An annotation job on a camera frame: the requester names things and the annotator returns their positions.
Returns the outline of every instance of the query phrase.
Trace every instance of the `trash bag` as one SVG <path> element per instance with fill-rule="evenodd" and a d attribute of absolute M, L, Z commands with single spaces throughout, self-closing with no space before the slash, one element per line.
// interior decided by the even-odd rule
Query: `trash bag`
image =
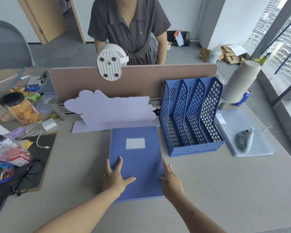
<path fill-rule="evenodd" d="M 172 46 L 178 46 L 178 43 L 176 41 L 176 38 L 174 36 L 176 31 L 167 31 L 167 41 L 171 42 Z M 190 41 L 190 33 L 187 31 L 181 31 L 181 35 L 183 37 L 183 46 L 190 46 L 191 41 Z"/>

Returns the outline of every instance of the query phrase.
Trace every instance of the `white cable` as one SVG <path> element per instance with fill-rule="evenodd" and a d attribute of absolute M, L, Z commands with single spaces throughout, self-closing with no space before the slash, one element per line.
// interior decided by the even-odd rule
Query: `white cable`
<path fill-rule="evenodd" d="M 270 126 L 270 127 L 273 127 L 273 126 Z M 263 133 L 265 130 L 269 129 L 270 127 L 265 128 L 265 129 L 262 131 L 262 133 Z"/>
<path fill-rule="evenodd" d="M 37 145 L 39 148 L 49 149 L 49 148 L 50 148 L 49 146 L 43 146 L 43 147 L 42 147 L 42 146 L 39 146 L 39 145 L 38 145 L 38 140 L 39 140 L 39 138 L 40 138 L 40 136 L 41 136 L 41 134 L 42 134 L 42 131 L 43 131 L 43 126 L 42 126 L 41 123 L 42 123 L 42 121 L 40 121 L 40 122 L 34 122 L 34 123 L 28 125 L 28 126 L 26 127 L 26 135 L 25 135 L 24 137 L 22 137 L 22 138 L 17 139 L 17 140 L 19 141 L 19 140 L 21 140 L 21 139 L 23 139 L 23 138 L 25 138 L 25 137 L 31 137 L 31 136 L 37 136 L 37 135 L 38 135 L 38 138 L 37 138 L 37 140 L 36 140 L 36 145 Z M 39 130 L 36 130 L 36 131 L 33 131 L 33 132 L 30 132 L 30 133 L 29 133 L 30 129 L 32 129 L 32 128 L 35 127 L 35 126 L 38 126 L 38 127 L 39 127 Z"/>

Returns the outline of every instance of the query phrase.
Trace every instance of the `snack jar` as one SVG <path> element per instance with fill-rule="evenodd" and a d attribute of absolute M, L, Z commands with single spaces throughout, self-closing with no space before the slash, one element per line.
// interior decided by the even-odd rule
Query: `snack jar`
<path fill-rule="evenodd" d="M 0 98 L 0 105 L 8 109 L 23 125 L 39 121 L 39 112 L 25 98 L 23 93 L 11 92 Z"/>

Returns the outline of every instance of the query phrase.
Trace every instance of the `blue folder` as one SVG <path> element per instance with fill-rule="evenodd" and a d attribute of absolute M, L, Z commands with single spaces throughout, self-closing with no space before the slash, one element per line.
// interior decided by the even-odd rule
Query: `blue folder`
<path fill-rule="evenodd" d="M 116 202 L 163 196 L 160 177 L 164 176 L 164 168 L 155 126 L 112 129 L 109 151 L 112 170 L 120 156 L 123 158 L 123 179 L 136 177 L 136 180 L 126 187 Z"/>

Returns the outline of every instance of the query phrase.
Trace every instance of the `black jar lid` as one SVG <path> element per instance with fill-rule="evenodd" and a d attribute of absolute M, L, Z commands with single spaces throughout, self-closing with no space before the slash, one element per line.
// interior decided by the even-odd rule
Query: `black jar lid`
<path fill-rule="evenodd" d="M 8 106 L 13 107 L 15 105 L 21 104 L 25 99 L 25 96 L 23 93 L 20 92 L 11 92 L 8 94 L 5 94 L 0 98 L 0 105 L 2 106 Z"/>

